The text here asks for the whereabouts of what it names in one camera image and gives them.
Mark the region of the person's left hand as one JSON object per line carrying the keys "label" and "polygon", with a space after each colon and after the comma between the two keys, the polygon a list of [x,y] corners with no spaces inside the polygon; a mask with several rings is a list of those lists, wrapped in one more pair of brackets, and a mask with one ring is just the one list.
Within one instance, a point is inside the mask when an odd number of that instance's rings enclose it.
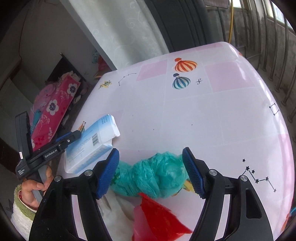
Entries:
{"label": "person's left hand", "polygon": [[46,192],[49,185],[53,181],[53,175],[52,175],[52,169],[47,166],[46,169],[46,181],[42,184],[35,180],[25,180],[22,182],[21,186],[21,195],[22,195],[22,201],[25,205],[29,206],[30,208],[37,210],[39,207],[39,202],[35,198],[33,194],[33,190],[36,190],[37,192],[42,191],[43,193]]}

